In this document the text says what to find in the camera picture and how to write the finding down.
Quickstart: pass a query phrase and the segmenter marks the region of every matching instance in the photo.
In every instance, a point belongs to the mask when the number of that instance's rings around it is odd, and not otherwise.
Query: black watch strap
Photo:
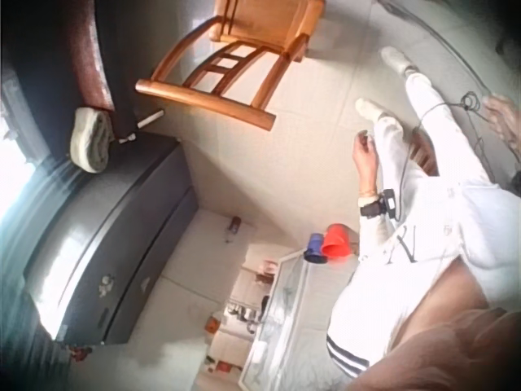
[[[360,208],[360,215],[367,218],[377,217],[380,214],[385,213],[385,204],[381,199],[371,202],[370,204],[364,205]]]

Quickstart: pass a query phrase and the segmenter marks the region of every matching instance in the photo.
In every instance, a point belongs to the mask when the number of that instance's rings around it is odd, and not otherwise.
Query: red cup
[[[331,224],[324,235],[322,254],[328,258],[346,257],[351,253],[348,228],[344,224]]]

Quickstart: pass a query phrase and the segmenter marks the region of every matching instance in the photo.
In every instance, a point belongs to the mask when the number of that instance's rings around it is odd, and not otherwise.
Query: tiled floor
[[[519,91],[519,78],[495,55],[494,41],[482,39],[474,26],[433,2],[394,3],[405,4],[449,39],[490,90],[507,95]],[[170,2],[168,7],[159,0],[150,1],[149,15],[133,24],[139,41],[127,37],[128,47],[131,42],[142,43],[143,34],[151,40],[147,55],[136,58],[131,77],[148,76],[169,46],[211,16],[212,9],[212,0]],[[153,19],[154,12],[162,16]],[[157,103],[166,109],[162,121],[171,124],[167,132],[184,142],[200,203],[254,225],[275,226],[293,245],[304,244],[310,232],[322,231],[332,222],[357,230],[357,174],[351,148],[356,132],[370,124],[357,115],[354,101],[360,96],[374,99],[409,128],[418,120],[403,81],[379,59],[378,49],[384,45],[396,46],[416,61],[446,99],[458,101],[468,90],[478,95],[487,92],[429,33],[391,15],[381,4],[328,0],[310,42],[309,57],[290,66],[268,106],[277,115],[270,133],[197,108]],[[183,58],[172,81],[186,77],[215,47],[201,39]],[[249,101],[273,62],[273,56],[264,57],[226,96]],[[202,86],[210,84],[211,80],[202,82]],[[462,125],[468,130],[468,124]],[[514,162],[502,144],[481,128],[488,153],[504,156],[502,160],[489,158],[496,180],[504,183]]]

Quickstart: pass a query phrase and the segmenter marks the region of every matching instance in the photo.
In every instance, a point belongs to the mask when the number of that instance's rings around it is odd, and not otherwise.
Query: small bottle
[[[241,218],[238,216],[233,216],[231,219],[230,224],[228,225],[228,228],[226,228],[225,232],[225,242],[231,243],[234,241],[234,237],[237,235],[237,232],[239,232],[239,228],[241,227]]]

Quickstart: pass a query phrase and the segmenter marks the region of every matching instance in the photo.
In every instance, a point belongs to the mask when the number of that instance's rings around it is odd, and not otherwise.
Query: cord
[[[478,99],[478,95],[474,91],[468,91],[466,94],[464,94],[462,96],[462,99],[459,101],[459,103],[442,102],[442,103],[438,103],[438,104],[434,105],[433,107],[431,107],[430,109],[428,109],[422,115],[422,118],[420,118],[419,123],[413,128],[412,134],[419,131],[420,127],[422,126],[423,119],[425,118],[425,116],[429,112],[431,112],[432,110],[434,110],[435,108],[438,108],[440,106],[449,106],[452,108],[462,108],[463,110],[465,110],[466,115],[468,116],[469,122],[471,123],[471,127],[474,130],[474,133],[476,136],[476,142],[473,147],[474,152],[482,161],[484,161],[486,163],[486,165],[488,166],[488,172],[490,173],[491,179],[493,182],[495,182],[496,179],[494,178],[494,174],[492,172],[492,167],[490,165],[490,161],[488,160],[487,155],[485,154],[483,138],[479,135],[478,130],[475,128],[474,122],[471,119],[471,114],[469,113],[469,112],[473,112],[479,119],[481,119],[485,122],[489,122],[489,120],[487,118],[485,118],[484,116],[482,116],[481,114],[478,113],[478,111],[481,109],[481,102]],[[411,148],[412,148],[412,144],[409,143],[409,149],[407,151],[407,156],[410,156]],[[410,160],[409,158],[405,160],[404,168],[401,171],[400,199],[398,202],[398,204],[400,205],[400,211],[398,212],[399,214],[396,216],[397,222],[399,222],[401,220],[401,214],[402,214],[401,210],[403,208],[401,195],[403,193],[405,171],[407,170],[407,164],[409,163],[409,160]]]

